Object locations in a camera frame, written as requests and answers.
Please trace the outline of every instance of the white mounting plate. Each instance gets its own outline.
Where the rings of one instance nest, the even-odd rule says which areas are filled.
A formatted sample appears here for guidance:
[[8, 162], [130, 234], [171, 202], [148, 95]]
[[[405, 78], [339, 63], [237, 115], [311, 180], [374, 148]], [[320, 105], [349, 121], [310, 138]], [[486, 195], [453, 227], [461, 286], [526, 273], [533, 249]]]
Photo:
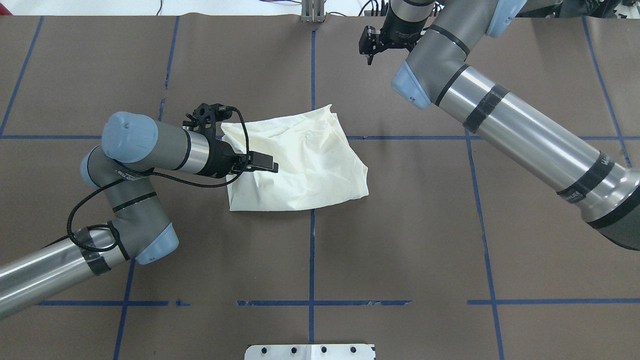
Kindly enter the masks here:
[[252, 345], [244, 360], [375, 360], [375, 349], [371, 344]]

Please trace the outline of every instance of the robotic arm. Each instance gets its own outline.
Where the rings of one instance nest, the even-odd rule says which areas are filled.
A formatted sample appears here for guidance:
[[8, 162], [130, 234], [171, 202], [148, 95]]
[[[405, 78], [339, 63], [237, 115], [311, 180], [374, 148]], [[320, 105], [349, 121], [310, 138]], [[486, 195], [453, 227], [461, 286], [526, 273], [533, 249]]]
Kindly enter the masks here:
[[360, 38], [368, 64], [385, 49], [409, 49], [392, 81], [396, 92], [420, 109], [440, 107], [578, 206], [607, 239], [640, 250], [640, 170], [615, 163], [465, 63], [483, 35], [500, 36], [526, 0], [448, 0], [416, 44], [431, 3], [391, 0], [382, 29], [367, 26]]
[[[149, 176], [175, 178], [152, 168], [215, 178], [236, 174], [226, 183], [196, 184], [208, 188], [225, 186], [242, 172], [278, 172], [272, 156], [249, 150], [246, 130], [246, 154], [236, 154], [231, 145], [216, 139], [216, 122], [229, 119], [233, 111], [244, 125], [236, 108], [220, 104], [201, 104], [187, 114], [182, 129], [144, 115], [112, 115], [102, 144], [82, 161], [83, 179], [96, 191], [72, 211], [69, 235], [0, 267], [0, 320], [132, 258], [146, 265], [174, 251], [178, 237]], [[72, 233], [73, 214], [102, 191], [115, 219]]]

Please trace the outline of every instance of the blue joint cap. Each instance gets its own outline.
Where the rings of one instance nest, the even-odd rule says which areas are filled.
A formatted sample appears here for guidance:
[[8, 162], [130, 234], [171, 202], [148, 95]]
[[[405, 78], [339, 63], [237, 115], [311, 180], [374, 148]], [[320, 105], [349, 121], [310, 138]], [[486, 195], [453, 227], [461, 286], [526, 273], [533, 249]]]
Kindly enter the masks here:
[[173, 252], [179, 243], [178, 236], [173, 230], [173, 223], [170, 222], [160, 235], [145, 250], [142, 250], [140, 255], [136, 256], [136, 261], [141, 265], [149, 264]]
[[135, 163], [147, 157], [156, 146], [158, 126], [146, 115], [119, 111], [102, 130], [102, 150], [122, 163]]
[[526, 3], [527, 0], [498, 0], [486, 34], [492, 38], [500, 37]]
[[91, 154], [93, 154], [93, 151], [95, 150], [96, 147], [91, 149], [91, 151], [84, 157], [84, 159], [82, 159], [82, 162], [80, 163], [80, 175], [82, 176], [82, 179], [87, 184], [89, 184], [89, 186], [91, 186], [92, 188], [98, 190], [100, 187], [98, 185], [96, 185], [93, 182], [93, 180], [91, 180], [91, 176], [89, 176], [89, 156], [91, 156]]
[[431, 104], [431, 100], [429, 100], [406, 60], [396, 72], [396, 76], [391, 81], [391, 87], [420, 109], [424, 110]]

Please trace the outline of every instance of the white cloth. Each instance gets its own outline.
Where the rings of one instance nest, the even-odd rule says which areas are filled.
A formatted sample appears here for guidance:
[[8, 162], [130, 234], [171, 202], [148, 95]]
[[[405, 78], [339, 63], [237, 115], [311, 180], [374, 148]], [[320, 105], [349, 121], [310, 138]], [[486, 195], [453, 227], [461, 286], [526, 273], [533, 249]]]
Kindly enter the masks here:
[[[250, 150], [272, 155], [280, 168], [277, 174], [245, 172], [228, 185], [229, 210], [315, 209], [369, 194], [368, 168], [349, 146], [330, 107], [246, 123]], [[245, 152], [240, 124], [222, 123], [222, 131], [223, 141]]]

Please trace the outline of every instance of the folded cloth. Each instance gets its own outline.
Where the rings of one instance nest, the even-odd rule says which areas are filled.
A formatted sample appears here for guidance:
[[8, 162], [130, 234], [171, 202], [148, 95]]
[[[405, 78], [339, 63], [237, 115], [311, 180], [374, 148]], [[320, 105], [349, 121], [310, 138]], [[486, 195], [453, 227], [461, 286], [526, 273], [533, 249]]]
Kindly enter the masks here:
[[[246, 123], [250, 150], [272, 155], [279, 171], [243, 173], [227, 186], [229, 210], [315, 209], [369, 194], [368, 168], [349, 146], [330, 108]], [[245, 152], [240, 124], [222, 123], [222, 131], [223, 141]]]

